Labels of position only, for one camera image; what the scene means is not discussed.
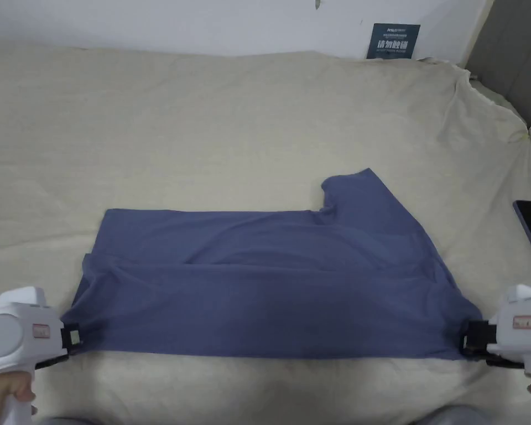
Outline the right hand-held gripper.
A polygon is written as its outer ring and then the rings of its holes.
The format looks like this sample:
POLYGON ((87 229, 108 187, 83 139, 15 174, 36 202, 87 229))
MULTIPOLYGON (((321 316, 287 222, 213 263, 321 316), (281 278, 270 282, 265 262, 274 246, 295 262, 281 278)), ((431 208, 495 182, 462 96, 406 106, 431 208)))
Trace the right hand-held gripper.
POLYGON ((531 374, 531 287, 517 285, 489 321, 496 327, 495 342, 483 348, 484 320, 472 320, 462 332, 462 355, 488 366, 525 370, 531 374))

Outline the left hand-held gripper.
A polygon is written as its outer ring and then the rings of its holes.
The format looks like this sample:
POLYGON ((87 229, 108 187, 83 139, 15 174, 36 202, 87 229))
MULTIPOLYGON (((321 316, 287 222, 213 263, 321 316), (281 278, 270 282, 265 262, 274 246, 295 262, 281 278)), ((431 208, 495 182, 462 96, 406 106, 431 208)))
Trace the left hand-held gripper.
POLYGON ((38 287, 23 287, 0 295, 0 374, 35 371, 66 362, 82 347, 80 326, 65 327, 38 287))

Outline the person's left hand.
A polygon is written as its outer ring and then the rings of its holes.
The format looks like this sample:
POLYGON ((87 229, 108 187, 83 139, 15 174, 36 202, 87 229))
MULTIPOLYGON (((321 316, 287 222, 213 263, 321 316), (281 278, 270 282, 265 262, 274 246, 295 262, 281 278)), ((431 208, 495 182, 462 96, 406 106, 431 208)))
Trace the person's left hand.
POLYGON ((0 374, 0 417, 7 397, 13 396, 19 402, 33 402, 32 376, 25 371, 11 371, 0 374))

